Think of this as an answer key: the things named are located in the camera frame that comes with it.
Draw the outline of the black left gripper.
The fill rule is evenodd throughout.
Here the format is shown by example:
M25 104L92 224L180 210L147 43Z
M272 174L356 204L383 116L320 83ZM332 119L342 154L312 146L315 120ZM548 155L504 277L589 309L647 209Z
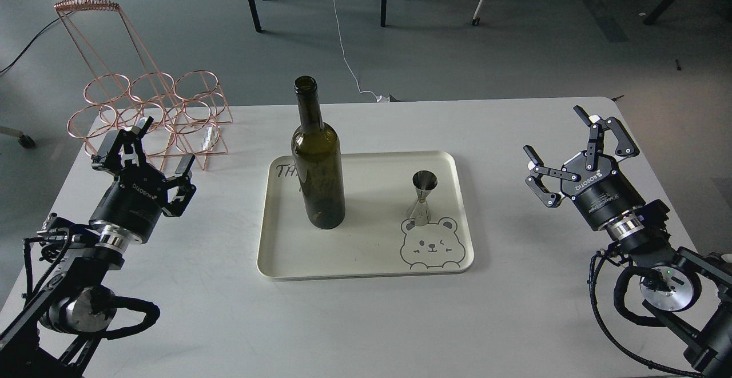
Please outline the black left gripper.
M91 157L92 169L113 176L89 224L102 230L115 226L130 233L135 243L149 240L161 214L180 217L193 199L197 188L191 182L194 154L181 157L172 177L166 178L146 160L142 139L154 121L145 117L128 130L105 134L97 154ZM168 201L167 190L176 193Z

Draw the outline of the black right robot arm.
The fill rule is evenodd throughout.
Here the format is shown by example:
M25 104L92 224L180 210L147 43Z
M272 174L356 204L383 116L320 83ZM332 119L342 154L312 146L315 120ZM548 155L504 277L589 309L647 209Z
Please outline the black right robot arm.
M620 157L635 157L639 148L620 120L591 116L574 107L589 128L585 150L560 169L547 167L532 146L526 184L546 207L570 199L592 230L605 230L611 243L591 259L588 289L597 324L621 352L650 369L688 377L729 377L731 365L730 257L701 256L685 247L674 249L666 228L670 207L643 200L620 171ZM685 342L684 357L692 371L682 371L630 352L612 336L597 308L596 284L604 263L622 268L612 300L625 320L641 327L667 328ZM701 296L701 277L717 288L719 304L702 329L679 317Z

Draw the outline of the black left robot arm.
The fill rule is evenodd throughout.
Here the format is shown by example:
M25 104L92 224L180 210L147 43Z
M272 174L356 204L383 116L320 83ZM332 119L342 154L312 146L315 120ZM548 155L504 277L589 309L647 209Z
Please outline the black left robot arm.
M172 177L146 161L142 141L153 123L106 134L92 167L113 176L88 224L50 214L24 240L25 305L2 333L3 377L81 377L103 339L151 328L160 309L102 285L120 269L130 244L148 241L161 216L178 217L196 192L192 154Z

